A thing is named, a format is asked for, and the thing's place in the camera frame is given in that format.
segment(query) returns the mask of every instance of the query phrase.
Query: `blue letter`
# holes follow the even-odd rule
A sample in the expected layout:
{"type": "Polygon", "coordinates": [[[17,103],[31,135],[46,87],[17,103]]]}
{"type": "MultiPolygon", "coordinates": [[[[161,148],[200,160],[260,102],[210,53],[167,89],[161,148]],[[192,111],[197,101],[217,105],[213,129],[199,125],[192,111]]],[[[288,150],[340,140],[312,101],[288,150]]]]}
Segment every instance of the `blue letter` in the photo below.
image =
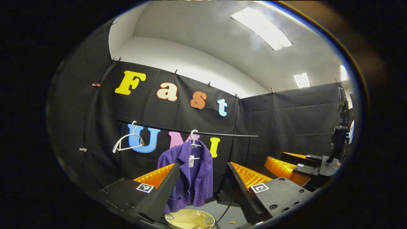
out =
{"type": "MultiPolygon", "coordinates": [[[[129,128],[129,134],[133,133],[134,125],[128,124],[127,127],[129,128]]],[[[144,129],[142,126],[137,126],[136,129],[134,130],[134,134],[137,134],[140,136],[141,131],[144,129]]],[[[149,145],[145,146],[139,146],[136,148],[133,148],[133,150],[140,152],[140,153],[149,153],[155,150],[155,147],[157,146],[157,137],[158,133],[161,131],[159,129],[154,129],[154,128],[147,128],[150,131],[150,143],[149,145]]],[[[140,138],[134,135],[129,136],[129,146],[133,147],[136,145],[140,145],[140,138]]]]}
{"type": "Polygon", "coordinates": [[[225,107],[227,107],[228,104],[225,103],[224,99],[218,100],[218,103],[219,103],[219,114],[225,117],[228,114],[227,112],[225,112],[225,107]]]}

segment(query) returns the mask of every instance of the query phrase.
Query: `orange letter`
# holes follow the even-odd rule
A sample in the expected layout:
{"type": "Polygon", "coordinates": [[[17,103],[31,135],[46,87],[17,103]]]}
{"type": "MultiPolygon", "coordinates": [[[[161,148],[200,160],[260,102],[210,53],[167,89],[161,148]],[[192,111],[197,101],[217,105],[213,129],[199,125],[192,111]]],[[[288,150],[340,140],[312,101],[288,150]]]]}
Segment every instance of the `orange letter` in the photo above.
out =
{"type": "Polygon", "coordinates": [[[191,106],[202,109],[205,107],[206,94],[200,91],[194,92],[191,99],[191,106]]]}
{"type": "Polygon", "coordinates": [[[118,88],[116,88],[116,90],[114,90],[114,92],[116,92],[118,94],[129,95],[130,94],[129,86],[131,85],[131,88],[135,89],[140,80],[141,81],[146,80],[146,74],[136,73],[136,72],[132,72],[132,71],[125,71],[125,76],[123,77],[123,80],[122,80],[120,86],[118,88]]]}
{"type": "Polygon", "coordinates": [[[157,91],[157,97],[160,99],[168,99],[171,102],[174,102],[178,99],[177,97],[177,86],[172,83],[162,83],[160,85],[161,89],[157,91]]]}

